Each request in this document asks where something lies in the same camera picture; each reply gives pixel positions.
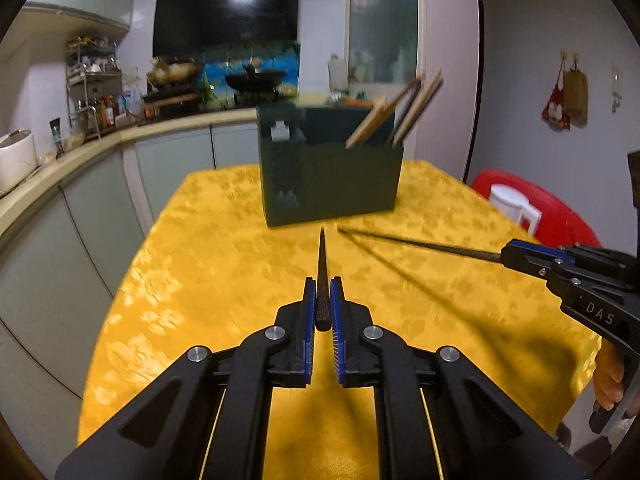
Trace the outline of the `right hand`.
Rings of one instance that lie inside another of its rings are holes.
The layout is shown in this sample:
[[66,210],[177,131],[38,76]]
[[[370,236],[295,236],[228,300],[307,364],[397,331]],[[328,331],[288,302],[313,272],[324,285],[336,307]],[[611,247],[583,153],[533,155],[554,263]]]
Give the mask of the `right hand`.
[[596,400],[601,408],[611,411],[624,396],[624,359],[614,344],[603,339],[596,356],[592,383]]

